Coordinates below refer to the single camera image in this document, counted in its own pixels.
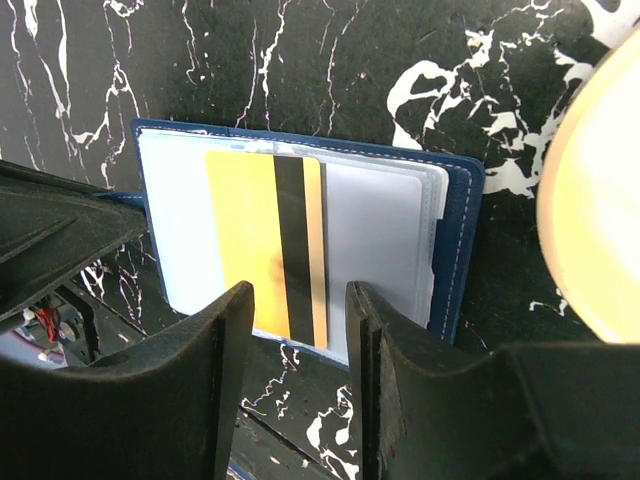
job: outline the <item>marble pattern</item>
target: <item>marble pattern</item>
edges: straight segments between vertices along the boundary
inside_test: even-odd
[[[560,329],[553,338],[573,338],[584,327],[532,234],[536,185],[572,96],[639,17],[637,0],[483,0],[473,9],[419,0],[2,0],[0,158],[136,189],[128,122],[138,116],[474,156],[488,181],[461,346],[480,353],[520,338],[514,317],[524,339],[551,335],[526,330],[543,321]],[[149,334],[167,318],[155,310],[157,285],[145,280],[155,275],[151,251],[141,238],[77,278]],[[311,361],[288,347],[279,358],[280,374],[243,400],[274,428],[290,419],[298,401],[290,382]],[[329,397],[296,418],[301,448],[335,476],[355,478],[349,389]]]

